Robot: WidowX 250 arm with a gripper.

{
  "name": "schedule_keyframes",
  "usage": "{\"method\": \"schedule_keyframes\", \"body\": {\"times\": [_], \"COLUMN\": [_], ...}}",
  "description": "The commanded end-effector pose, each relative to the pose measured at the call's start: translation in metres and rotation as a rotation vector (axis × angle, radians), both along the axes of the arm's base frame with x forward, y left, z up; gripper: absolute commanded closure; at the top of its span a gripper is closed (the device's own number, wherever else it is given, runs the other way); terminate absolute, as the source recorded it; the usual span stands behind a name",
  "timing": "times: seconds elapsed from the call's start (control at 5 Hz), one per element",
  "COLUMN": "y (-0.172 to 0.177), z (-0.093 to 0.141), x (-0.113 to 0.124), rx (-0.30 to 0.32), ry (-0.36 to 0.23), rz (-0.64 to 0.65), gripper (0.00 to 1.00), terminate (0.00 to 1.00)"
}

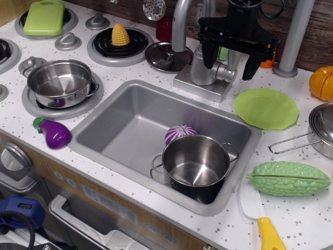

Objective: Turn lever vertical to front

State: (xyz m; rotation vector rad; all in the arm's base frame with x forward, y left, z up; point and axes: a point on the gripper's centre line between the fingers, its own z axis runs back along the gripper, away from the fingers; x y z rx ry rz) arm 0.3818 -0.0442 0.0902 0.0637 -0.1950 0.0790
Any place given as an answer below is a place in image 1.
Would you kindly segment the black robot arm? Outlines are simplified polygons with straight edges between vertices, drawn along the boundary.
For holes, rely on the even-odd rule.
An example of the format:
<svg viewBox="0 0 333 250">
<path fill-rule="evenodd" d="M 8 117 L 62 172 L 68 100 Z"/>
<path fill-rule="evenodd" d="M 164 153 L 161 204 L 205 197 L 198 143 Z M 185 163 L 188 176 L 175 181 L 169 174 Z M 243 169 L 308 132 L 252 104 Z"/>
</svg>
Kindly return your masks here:
<svg viewBox="0 0 333 250">
<path fill-rule="evenodd" d="M 249 55 L 243 80 L 251 80 L 262 62 L 272 60 L 280 38 L 263 29 L 258 23 L 261 1 L 228 1 L 226 17 L 199 19 L 198 39 L 201 43 L 203 63 L 213 68 L 219 48 L 228 48 Z"/>
</svg>

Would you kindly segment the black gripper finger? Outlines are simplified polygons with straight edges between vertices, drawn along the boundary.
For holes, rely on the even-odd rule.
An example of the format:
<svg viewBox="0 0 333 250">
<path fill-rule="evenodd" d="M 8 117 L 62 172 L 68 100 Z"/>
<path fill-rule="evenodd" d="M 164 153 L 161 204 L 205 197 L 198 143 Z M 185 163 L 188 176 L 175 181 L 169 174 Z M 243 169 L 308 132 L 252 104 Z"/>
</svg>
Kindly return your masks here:
<svg viewBox="0 0 333 250">
<path fill-rule="evenodd" d="M 253 52 L 249 54 L 249 58 L 246 62 L 244 72 L 242 75 L 243 80 L 251 80 L 253 78 L 258 68 L 260 67 L 263 58 L 264 58 L 263 52 Z"/>
<path fill-rule="evenodd" d="M 219 55 L 219 37 L 218 36 L 204 36 L 201 38 L 200 43 L 202 47 L 203 63 L 211 69 Z"/>
</svg>

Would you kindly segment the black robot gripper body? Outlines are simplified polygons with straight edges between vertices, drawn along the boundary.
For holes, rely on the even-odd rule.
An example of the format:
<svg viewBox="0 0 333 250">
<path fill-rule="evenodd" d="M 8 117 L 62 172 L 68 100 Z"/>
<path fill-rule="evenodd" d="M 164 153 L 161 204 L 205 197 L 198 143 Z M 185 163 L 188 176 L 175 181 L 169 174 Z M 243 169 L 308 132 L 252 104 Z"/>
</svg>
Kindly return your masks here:
<svg viewBox="0 0 333 250">
<path fill-rule="evenodd" d="M 273 58 L 280 39 L 260 26 L 262 12 L 262 1 L 228 1 L 226 17 L 199 19 L 198 39 L 218 36 L 220 47 L 248 55 L 263 52 L 264 58 Z"/>
</svg>

